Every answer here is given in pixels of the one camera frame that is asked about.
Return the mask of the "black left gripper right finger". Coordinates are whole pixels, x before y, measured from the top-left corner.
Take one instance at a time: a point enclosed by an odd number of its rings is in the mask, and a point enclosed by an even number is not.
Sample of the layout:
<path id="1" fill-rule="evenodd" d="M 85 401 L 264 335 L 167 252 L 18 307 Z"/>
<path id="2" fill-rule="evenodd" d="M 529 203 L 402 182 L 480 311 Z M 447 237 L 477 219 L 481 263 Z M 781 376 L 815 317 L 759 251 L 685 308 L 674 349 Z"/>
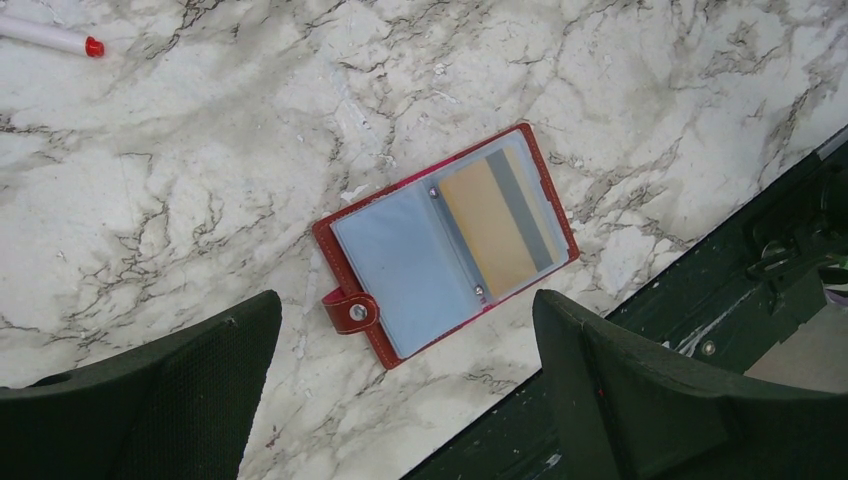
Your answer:
<path id="1" fill-rule="evenodd" d="M 723 370 L 540 290 L 536 343 L 569 479 L 843 479 L 847 398 Z"/>

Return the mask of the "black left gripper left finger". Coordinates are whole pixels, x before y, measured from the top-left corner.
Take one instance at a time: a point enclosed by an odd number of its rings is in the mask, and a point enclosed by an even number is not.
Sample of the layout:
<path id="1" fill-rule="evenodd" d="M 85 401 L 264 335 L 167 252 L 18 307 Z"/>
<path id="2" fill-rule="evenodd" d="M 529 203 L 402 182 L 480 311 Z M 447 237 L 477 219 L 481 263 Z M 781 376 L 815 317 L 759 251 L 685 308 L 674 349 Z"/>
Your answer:
<path id="1" fill-rule="evenodd" d="M 234 479 L 282 323 L 274 291 L 1 391 L 5 479 Z"/>

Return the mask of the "gold credit card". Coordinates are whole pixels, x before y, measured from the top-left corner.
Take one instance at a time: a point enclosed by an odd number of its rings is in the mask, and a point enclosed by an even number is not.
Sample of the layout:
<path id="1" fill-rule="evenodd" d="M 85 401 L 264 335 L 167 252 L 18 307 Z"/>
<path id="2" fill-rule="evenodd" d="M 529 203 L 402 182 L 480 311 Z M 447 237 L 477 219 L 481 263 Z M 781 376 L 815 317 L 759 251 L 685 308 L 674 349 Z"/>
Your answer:
<path id="1" fill-rule="evenodd" d="M 491 299 L 506 298 L 570 260 L 534 162 L 517 146 L 470 159 L 436 186 Z"/>

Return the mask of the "red card holder wallet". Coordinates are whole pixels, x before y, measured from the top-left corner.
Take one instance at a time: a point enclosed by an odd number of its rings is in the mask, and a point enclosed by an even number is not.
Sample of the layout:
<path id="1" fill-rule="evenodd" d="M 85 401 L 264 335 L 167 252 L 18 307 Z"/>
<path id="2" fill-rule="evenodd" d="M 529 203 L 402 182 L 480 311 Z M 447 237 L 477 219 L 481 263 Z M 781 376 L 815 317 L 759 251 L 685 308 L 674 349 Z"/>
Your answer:
<path id="1" fill-rule="evenodd" d="M 569 246 L 570 260 L 501 300 L 482 288 L 436 183 L 470 159 L 515 145 L 532 159 Z M 363 334 L 393 369 L 575 262 L 580 254 L 529 123 L 519 123 L 313 224 L 337 286 L 323 299 L 341 335 Z"/>

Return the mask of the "red capped white marker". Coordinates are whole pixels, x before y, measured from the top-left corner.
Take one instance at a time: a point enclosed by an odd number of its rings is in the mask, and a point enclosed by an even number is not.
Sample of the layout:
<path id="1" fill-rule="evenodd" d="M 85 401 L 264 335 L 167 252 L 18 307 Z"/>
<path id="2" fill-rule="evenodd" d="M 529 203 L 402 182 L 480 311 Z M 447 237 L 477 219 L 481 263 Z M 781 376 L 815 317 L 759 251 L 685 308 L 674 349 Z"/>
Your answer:
<path id="1" fill-rule="evenodd" d="M 7 15 L 1 15 L 1 35 L 88 58 L 102 58 L 106 50 L 90 35 Z"/>

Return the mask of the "black mounting rail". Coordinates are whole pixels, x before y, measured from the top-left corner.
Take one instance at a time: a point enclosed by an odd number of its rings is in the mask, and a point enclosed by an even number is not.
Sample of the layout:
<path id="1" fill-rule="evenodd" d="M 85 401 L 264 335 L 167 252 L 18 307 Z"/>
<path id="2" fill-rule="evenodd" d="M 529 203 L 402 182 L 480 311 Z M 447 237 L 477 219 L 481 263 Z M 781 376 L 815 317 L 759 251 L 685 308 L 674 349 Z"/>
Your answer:
<path id="1" fill-rule="evenodd" d="M 847 134 L 836 133 L 601 318 L 771 383 L 843 394 Z M 411 472 L 414 479 L 569 479 L 542 368 Z"/>

